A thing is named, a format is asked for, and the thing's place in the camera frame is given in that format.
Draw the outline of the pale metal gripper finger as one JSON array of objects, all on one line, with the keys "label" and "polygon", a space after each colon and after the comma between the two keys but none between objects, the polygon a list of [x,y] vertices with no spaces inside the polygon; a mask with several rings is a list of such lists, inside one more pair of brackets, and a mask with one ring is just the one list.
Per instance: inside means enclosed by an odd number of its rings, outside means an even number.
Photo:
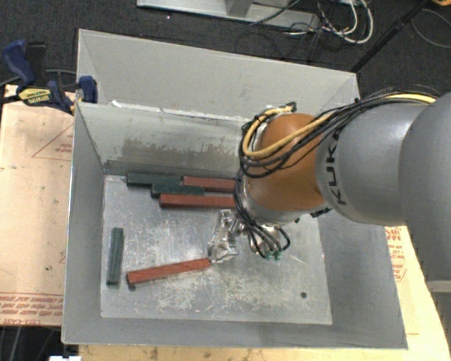
[{"label": "pale metal gripper finger", "polygon": [[229,238],[233,222],[233,214],[231,210],[220,210],[211,242],[207,247],[208,256],[224,258],[229,252]]},{"label": "pale metal gripper finger", "polygon": [[212,262],[214,264],[223,263],[233,259],[238,254],[236,236],[233,236],[230,232],[221,232],[214,243]]}]

